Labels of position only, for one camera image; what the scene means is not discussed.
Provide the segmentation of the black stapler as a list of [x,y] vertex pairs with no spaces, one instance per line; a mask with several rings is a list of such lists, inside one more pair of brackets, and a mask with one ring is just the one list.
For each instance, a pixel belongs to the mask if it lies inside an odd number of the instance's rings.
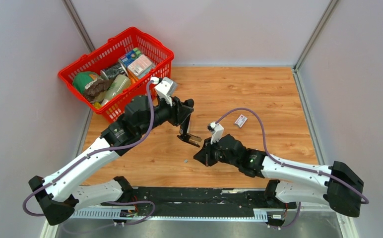
[[177,135],[177,138],[179,138],[181,141],[187,144],[193,145],[198,148],[200,147],[199,143],[201,142],[201,138],[198,136],[194,136],[189,133],[186,133],[186,134]]

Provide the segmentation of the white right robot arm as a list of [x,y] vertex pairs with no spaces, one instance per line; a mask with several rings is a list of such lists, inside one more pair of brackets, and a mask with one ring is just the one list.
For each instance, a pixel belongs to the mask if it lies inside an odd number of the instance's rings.
[[269,156],[265,151],[245,147],[230,134],[218,142],[206,139],[193,158],[207,167],[221,162],[235,166],[248,177],[269,179],[264,194],[269,207],[308,202],[327,205],[348,217],[360,215],[364,182],[344,162],[310,165]]

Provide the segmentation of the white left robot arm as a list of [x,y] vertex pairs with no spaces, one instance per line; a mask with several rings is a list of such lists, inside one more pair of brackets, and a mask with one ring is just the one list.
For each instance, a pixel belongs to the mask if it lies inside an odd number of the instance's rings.
[[51,226],[70,218],[76,211],[102,203],[132,202],[133,188],[123,176],[98,185],[83,185],[104,165],[123,156],[165,122],[184,124],[194,111],[193,99],[172,98],[172,104],[158,99],[154,106],[147,96],[136,96],[125,111],[101,135],[69,164],[45,178],[34,176],[29,186]]

